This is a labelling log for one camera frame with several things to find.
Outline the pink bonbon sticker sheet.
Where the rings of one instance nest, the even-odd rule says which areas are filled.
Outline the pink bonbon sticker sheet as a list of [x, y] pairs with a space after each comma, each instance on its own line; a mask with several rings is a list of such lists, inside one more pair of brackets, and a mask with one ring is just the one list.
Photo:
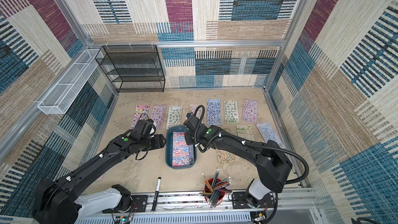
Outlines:
[[[190, 104], [188, 112], [194, 114], [196, 112], [196, 109], [197, 109], [198, 106], [199, 106], [198, 104]], [[203, 112], [203, 109], [200, 107], [199, 110], [196, 112], [196, 117], [198, 119], [200, 119], [200, 117], [202, 115], [202, 112]]]

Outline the teal plastic storage box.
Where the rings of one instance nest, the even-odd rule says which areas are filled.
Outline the teal plastic storage box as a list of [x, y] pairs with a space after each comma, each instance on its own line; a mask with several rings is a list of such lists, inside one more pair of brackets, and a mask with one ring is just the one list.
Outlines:
[[172, 169], [188, 169], [197, 160], [197, 151], [193, 145], [187, 145], [185, 139], [186, 127], [183, 125], [172, 127], [166, 135], [165, 161]]

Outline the green dinosaur sticker sheet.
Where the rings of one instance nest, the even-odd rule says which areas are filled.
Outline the green dinosaur sticker sheet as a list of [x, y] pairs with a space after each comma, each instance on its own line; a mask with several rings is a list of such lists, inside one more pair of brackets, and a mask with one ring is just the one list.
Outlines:
[[166, 129], [181, 125], [182, 120], [182, 106], [171, 105], [167, 116]]

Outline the pink cat sticker sheet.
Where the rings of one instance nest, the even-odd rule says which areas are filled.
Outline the pink cat sticker sheet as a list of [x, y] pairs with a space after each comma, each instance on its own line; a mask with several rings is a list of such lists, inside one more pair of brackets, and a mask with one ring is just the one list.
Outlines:
[[148, 111], [149, 111], [150, 105], [136, 105], [134, 116], [133, 116], [133, 121], [131, 123], [131, 129], [133, 129], [137, 122], [145, 117], [148, 117]]

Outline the purple sticker sheet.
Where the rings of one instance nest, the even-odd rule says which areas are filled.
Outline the purple sticker sheet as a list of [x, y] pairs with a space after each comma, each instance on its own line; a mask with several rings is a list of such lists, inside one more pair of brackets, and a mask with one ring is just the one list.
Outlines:
[[151, 119], [154, 121], [157, 130], [161, 130], [166, 112], [166, 105], [154, 105], [151, 113]]

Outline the blue penguin sticker sheet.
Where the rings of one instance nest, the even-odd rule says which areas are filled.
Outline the blue penguin sticker sheet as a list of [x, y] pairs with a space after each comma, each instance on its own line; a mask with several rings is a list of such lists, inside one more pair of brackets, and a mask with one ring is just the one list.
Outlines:
[[207, 100], [207, 124], [221, 125], [221, 102], [220, 99]]

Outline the panda sticker sheet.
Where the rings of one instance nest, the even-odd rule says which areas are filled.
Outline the panda sticker sheet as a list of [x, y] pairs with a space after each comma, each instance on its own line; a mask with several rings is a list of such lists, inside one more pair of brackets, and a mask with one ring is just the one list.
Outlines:
[[222, 164], [235, 163], [235, 155], [225, 150], [217, 150], [217, 161]]

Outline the green frog sticker sheet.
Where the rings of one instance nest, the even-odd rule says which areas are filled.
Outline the green frog sticker sheet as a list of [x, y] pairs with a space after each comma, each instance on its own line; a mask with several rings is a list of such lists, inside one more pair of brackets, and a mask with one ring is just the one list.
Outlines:
[[224, 101], [224, 120], [226, 123], [238, 123], [238, 103], [237, 101]]

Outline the green house sticker sheet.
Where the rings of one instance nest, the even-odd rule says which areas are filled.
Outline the green house sticker sheet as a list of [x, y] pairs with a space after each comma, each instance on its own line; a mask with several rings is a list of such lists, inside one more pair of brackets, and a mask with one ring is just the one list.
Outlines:
[[237, 135], [240, 138], [244, 138], [244, 139], [250, 140], [250, 141], [255, 140], [251, 125], [237, 125], [236, 129], [237, 129]]

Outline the pink character sticker sheet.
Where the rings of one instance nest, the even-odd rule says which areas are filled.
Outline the pink character sticker sheet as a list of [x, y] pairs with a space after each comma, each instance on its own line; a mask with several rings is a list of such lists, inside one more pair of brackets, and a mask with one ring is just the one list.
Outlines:
[[258, 102], [244, 99], [242, 120], [257, 123]]

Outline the pastel sticker sheet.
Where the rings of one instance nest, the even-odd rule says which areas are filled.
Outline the pastel sticker sheet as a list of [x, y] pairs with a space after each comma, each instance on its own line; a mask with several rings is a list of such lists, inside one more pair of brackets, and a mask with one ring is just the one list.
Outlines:
[[276, 131], [273, 129], [271, 124], [269, 122], [260, 122], [256, 124], [257, 129], [259, 130], [261, 136], [267, 143], [269, 140], [276, 142], [280, 148], [285, 149], [285, 145], [279, 138], [278, 134]]

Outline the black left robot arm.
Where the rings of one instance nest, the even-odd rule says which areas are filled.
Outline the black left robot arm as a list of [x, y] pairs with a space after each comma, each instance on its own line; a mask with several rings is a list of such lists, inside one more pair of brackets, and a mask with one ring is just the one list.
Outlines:
[[153, 120], [139, 120], [133, 129], [115, 137], [69, 174], [54, 181], [42, 179], [35, 192], [33, 218], [40, 224], [74, 224], [101, 211], [130, 213], [134, 207], [131, 193], [119, 184], [91, 195], [82, 193], [130, 155], [161, 149], [165, 144], [166, 138], [156, 134]]

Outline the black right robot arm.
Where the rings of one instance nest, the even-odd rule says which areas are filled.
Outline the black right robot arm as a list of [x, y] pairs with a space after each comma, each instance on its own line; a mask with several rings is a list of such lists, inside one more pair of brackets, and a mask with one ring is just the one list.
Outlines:
[[211, 125], [207, 127], [193, 113], [187, 114], [183, 123], [187, 131], [185, 139], [188, 145], [196, 146], [200, 152], [209, 149], [224, 150], [239, 156], [253, 164], [259, 177], [253, 179], [246, 189], [246, 202], [258, 207], [265, 195], [281, 193], [292, 170], [292, 163], [286, 153], [274, 141], [254, 142]]

